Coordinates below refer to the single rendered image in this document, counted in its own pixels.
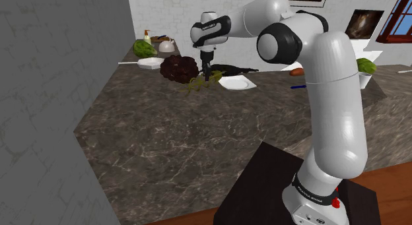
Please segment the yellow-green tangled plant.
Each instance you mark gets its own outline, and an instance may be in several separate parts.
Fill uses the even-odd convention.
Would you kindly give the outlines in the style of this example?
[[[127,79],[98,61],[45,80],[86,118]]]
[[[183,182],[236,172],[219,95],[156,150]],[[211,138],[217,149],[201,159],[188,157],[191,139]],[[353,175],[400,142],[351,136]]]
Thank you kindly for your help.
[[[212,71],[209,80],[205,80],[203,77],[192,78],[188,83],[185,83],[180,92],[189,94],[191,91],[198,92],[202,88],[209,88],[212,84],[217,84],[223,77],[223,74],[224,71]]]

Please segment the black bottle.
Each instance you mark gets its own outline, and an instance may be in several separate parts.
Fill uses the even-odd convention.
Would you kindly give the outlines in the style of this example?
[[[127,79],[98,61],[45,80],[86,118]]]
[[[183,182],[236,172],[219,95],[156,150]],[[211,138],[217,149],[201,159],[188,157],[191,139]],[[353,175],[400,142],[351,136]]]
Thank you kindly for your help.
[[[221,64],[211,65],[211,70],[220,71],[223,77],[231,77],[231,76],[236,76],[236,75],[240,75],[244,73],[259,71],[258,69],[241,68],[241,67],[236,67],[233,65],[221,65]]]

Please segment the dark red lumpy object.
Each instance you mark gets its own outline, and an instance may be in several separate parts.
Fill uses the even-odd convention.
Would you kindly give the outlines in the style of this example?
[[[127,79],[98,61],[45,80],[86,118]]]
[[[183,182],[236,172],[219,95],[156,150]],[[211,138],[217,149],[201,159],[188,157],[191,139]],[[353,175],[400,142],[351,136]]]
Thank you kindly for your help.
[[[164,78],[178,83],[186,84],[196,78],[199,69],[195,59],[188,56],[171,55],[164,59],[160,65],[160,73]]]

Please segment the white square plate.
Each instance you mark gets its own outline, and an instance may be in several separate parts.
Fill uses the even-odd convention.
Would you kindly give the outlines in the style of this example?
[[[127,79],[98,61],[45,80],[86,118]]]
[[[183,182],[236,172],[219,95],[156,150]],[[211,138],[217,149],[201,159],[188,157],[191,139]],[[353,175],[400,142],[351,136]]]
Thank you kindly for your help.
[[[257,86],[243,75],[222,77],[219,84],[228,90],[247,90]]]

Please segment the white kettle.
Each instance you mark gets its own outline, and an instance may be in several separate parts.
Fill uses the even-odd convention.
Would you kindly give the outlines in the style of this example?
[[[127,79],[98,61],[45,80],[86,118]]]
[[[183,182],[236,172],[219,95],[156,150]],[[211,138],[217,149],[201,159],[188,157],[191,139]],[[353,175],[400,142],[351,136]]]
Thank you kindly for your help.
[[[176,50],[174,44],[175,44],[175,41],[173,39],[162,41],[159,44],[158,50],[159,52],[162,52],[162,53],[174,52]]]

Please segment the white frying pan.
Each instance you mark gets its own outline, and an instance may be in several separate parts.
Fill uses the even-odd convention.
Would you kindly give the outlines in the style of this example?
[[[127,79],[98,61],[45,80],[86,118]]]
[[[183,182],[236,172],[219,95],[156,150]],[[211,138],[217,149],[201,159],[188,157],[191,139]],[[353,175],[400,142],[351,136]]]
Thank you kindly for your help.
[[[159,69],[160,65],[164,62],[164,58],[159,58],[159,57],[149,57],[149,58],[144,58],[140,59],[138,61],[132,61],[132,62],[119,62],[119,65],[138,65],[142,69]]]

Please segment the green striped melon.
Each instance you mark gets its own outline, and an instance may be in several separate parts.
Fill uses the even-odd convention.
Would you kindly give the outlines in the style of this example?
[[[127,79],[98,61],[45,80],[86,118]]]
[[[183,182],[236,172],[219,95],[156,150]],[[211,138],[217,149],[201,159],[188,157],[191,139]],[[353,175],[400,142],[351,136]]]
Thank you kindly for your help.
[[[133,52],[137,57],[150,58],[158,55],[157,50],[143,40],[136,40],[133,44]]]

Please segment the dark robot stand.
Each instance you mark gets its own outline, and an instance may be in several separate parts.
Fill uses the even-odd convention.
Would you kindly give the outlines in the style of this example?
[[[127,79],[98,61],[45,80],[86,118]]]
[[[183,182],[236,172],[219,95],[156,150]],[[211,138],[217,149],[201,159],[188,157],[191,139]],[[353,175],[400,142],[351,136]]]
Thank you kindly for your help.
[[[296,225],[281,194],[302,163],[262,142],[215,213],[213,225]],[[381,225],[375,191],[344,179],[338,192],[350,225]]]

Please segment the white cup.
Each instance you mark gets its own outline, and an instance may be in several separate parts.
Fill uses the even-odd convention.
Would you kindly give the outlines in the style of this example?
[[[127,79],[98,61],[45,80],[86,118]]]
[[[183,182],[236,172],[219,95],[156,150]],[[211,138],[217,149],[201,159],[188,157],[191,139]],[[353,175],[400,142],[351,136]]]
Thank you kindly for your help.
[[[372,75],[365,72],[359,72],[360,89],[365,89]]]

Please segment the green cabbage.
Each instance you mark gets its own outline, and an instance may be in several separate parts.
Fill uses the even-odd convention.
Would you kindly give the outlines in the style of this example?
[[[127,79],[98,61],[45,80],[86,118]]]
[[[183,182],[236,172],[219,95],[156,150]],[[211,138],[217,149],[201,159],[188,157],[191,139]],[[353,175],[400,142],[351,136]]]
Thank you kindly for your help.
[[[357,67],[359,72],[368,73],[370,75],[373,75],[377,69],[376,65],[367,58],[357,59]]]

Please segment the red framed window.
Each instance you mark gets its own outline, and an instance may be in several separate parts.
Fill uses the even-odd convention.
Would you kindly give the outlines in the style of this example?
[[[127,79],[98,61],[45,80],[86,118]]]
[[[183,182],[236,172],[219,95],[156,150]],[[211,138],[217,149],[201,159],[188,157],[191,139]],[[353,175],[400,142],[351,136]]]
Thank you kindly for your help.
[[[382,44],[412,44],[412,0],[397,0],[376,41]]]

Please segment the dark frameless wall picture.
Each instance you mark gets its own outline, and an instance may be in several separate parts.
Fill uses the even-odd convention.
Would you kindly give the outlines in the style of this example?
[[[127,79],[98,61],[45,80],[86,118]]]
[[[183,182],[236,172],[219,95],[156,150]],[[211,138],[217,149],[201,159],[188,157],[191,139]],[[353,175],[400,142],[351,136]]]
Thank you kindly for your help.
[[[355,9],[346,28],[346,35],[352,40],[367,40],[373,35],[384,11]]]

